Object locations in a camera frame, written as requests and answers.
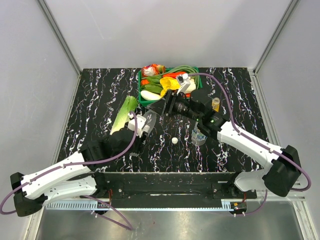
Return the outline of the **orange white toy vegetable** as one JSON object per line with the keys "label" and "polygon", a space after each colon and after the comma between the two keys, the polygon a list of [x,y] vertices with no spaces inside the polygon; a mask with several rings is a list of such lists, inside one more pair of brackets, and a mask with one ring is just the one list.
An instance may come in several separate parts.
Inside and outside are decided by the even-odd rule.
{"label": "orange white toy vegetable", "polygon": [[161,64],[150,64],[141,69],[142,77],[152,77],[166,72],[166,67]]}

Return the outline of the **green toy long beans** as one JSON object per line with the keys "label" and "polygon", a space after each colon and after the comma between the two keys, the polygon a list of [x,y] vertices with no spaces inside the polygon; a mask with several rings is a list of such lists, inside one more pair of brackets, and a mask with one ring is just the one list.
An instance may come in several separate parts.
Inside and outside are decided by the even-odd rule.
{"label": "green toy long beans", "polygon": [[[177,73],[177,72],[186,72],[189,76],[191,76],[191,74],[198,74],[199,73],[199,69],[196,66],[189,66],[189,65],[179,65],[173,68],[168,68],[166,70],[166,72],[158,74],[158,76],[164,76],[165,74],[170,74],[170,73]],[[201,77],[199,75],[192,75],[196,88],[200,89],[203,87],[202,85],[202,80]]]}

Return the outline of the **red toy chili pepper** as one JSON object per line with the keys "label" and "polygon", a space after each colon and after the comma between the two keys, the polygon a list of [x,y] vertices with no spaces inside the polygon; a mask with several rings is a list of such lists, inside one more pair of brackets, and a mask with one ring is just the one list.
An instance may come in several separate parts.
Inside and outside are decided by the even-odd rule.
{"label": "red toy chili pepper", "polygon": [[176,78],[177,76],[179,75],[183,75],[185,74],[186,72],[184,71],[180,71],[180,72],[168,72],[166,74],[164,74],[162,77],[165,78],[165,77],[170,77],[170,78]]}

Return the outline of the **aluminium slotted rail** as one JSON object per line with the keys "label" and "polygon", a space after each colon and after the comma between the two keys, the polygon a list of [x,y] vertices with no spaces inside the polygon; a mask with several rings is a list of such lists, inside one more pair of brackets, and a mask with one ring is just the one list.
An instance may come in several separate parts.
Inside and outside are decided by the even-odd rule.
{"label": "aluminium slotted rail", "polygon": [[[199,195],[152,195],[118,198],[111,206],[120,211],[232,211],[233,203],[241,199],[214,199]],[[48,210],[104,210],[108,207],[92,199],[59,200],[48,204]]]}

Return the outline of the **clear cola bottle red label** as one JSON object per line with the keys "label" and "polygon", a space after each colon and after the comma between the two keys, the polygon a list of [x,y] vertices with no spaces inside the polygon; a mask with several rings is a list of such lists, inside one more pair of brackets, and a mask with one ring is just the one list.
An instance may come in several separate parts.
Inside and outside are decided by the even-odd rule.
{"label": "clear cola bottle red label", "polygon": [[145,123],[142,128],[144,132],[146,132],[148,135],[151,133],[153,128],[155,127],[156,121],[157,121],[157,114],[152,111],[148,110],[143,117],[145,118]]}

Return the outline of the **yellow white toy cabbage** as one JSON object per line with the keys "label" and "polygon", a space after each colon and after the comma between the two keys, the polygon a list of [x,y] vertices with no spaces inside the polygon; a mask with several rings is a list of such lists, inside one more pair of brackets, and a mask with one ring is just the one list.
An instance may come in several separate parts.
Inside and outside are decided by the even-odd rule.
{"label": "yellow white toy cabbage", "polygon": [[[190,94],[192,91],[196,89],[196,84],[194,79],[188,77],[190,81],[189,87],[184,91],[185,94]],[[160,79],[159,83],[161,84],[163,90],[160,92],[160,96],[163,97],[167,90],[178,90],[180,88],[180,84],[175,78],[172,77],[163,77]]]}

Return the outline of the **green toy bok choy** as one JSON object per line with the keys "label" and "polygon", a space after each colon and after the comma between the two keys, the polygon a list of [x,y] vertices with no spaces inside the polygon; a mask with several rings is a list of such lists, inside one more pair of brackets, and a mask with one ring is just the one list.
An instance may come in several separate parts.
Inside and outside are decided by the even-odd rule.
{"label": "green toy bok choy", "polygon": [[140,86],[140,90],[141,91],[147,90],[147,91],[150,91],[155,94],[160,94],[161,91],[163,90],[163,87],[160,84],[161,78],[162,78],[161,76],[148,76],[148,77],[146,77],[145,79],[147,79],[150,82],[150,84]]}

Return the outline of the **small orange toy carrot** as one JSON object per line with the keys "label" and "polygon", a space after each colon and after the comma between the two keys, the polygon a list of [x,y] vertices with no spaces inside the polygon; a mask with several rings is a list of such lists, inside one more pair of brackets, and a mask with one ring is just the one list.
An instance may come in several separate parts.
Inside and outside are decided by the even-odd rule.
{"label": "small orange toy carrot", "polygon": [[140,85],[141,86],[145,86],[145,85],[149,85],[150,82],[147,80],[147,79],[143,79],[141,82],[140,82]]}

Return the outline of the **yellow juice bottle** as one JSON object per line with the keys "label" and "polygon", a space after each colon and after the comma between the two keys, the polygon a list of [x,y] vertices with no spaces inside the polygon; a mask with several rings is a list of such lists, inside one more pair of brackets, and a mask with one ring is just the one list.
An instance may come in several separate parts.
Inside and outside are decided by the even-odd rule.
{"label": "yellow juice bottle", "polygon": [[218,97],[215,97],[212,99],[212,109],[216,112],[219,112],[220,110],[220,99]]}

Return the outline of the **white toy radish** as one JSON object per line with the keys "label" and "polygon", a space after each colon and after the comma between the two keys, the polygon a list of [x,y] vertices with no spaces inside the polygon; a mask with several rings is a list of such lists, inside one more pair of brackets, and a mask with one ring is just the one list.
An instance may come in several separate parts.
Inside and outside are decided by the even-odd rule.
{"label": "white toy radish", "polygon": [[159,94],[150,92],[148,90],[142,90],[140,92],[140,96],[146,101],[157,101],[162,98]]}

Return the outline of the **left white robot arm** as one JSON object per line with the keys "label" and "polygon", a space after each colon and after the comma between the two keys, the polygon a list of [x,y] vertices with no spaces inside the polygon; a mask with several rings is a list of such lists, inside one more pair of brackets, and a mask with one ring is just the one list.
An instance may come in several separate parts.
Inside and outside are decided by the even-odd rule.
{"label": "left white robot arm", "polygon": [[109,186],[88,176],[73,181],[126,154],[140,153],[149,133],[124,127],[106,138],[89,142],[64,160],[31,174],[20,172],[10,176],[14,213],[19,217],[32,215],[49,203],[78,196],[107,195]]}

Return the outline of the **clear water bottle white cap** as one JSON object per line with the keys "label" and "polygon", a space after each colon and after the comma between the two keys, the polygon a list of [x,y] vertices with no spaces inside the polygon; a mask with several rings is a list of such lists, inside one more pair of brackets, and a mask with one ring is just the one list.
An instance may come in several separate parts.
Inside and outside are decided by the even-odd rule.
{"label": "clear water bottle white cap", "polygon": [[198,124],[196,123],[191,133],[192,143],[196,147],[199,147],[204,145],[206,143],[206,140],[207,140],[207,137],[200,132],[200,130],[198,129]]}

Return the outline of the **toy napa cabbage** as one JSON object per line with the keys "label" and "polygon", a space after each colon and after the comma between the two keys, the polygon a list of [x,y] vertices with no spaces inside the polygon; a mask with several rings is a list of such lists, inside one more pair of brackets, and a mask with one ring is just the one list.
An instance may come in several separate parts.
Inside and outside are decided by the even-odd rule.
{"label": "toy napa cabbage", "polygon": [[125,124],[130,120],[129,113],[135,112],[137,106],[138,100],[134,96],[128,95],[125,98],[113,122],[112,128],[110,130],[110,135],[119,131],[125,126]]}

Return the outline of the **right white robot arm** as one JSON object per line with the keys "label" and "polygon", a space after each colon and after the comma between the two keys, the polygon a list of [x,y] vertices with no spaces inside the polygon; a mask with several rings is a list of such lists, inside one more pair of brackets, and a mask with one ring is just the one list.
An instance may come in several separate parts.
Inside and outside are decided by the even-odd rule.
{"label": "right white robot arm", "polygon": [[201,134],[232,146],[262,166],[261,170],[238,172],[232,177],[227,192],[233,198],[239,198],[249,190],[269,190],[279,197],[286,197],[301,175],[300,158],[295,147],[283,148],[241,129],[213,110],[212,100],[202,89],[192,91],[189,97],[168,90],[147,109],[162,117],[181,115],[192,119]]}

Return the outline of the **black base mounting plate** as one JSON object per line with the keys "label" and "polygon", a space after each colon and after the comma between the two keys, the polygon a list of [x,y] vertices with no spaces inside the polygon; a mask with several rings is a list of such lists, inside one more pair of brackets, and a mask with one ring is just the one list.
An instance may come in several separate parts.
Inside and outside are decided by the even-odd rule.
{"label": "black base mounting plate", "polygon": [[233,184],[234,173],[119,173],[106,172],[93,175],[102,188],[97,199],[125,199],[133,196],[201,196],[212,199],[255,200],[257,193],[243,193]]}

